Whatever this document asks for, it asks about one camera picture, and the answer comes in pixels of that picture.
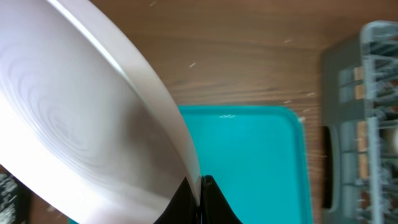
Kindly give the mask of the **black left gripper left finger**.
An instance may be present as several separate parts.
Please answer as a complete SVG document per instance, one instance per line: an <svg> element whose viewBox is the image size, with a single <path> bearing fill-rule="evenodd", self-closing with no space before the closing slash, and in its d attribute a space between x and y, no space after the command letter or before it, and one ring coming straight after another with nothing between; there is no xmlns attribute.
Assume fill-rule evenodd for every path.
<svg viewBox="0 0 398 224"><path fill-rule="evenodd" d="M197 223L198 207L186 178L167 205L165 211L154 224L194 224Z"/></svg>

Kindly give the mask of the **pink plate with food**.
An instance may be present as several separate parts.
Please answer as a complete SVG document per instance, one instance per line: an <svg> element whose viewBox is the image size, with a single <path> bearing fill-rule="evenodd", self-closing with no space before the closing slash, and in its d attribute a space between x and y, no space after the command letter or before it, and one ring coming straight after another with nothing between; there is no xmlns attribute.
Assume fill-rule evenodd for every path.
<svg viewBox="0 0 398 224"><path fill-rule="evenodd" d="M1 164L78 223L154 223L192 137L162 80L89 1L1 2Z"/></svg>

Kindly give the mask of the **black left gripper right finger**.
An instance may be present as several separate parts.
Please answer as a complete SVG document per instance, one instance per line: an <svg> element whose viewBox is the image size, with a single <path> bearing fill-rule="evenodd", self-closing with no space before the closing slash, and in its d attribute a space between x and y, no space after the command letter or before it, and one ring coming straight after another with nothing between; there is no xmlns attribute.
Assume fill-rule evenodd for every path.
<svg viewBox="0 0 398 224"><path fill-rule="evenodd" d="M202 224L242 224L211 175L202 177L200 203Z"/></svg>

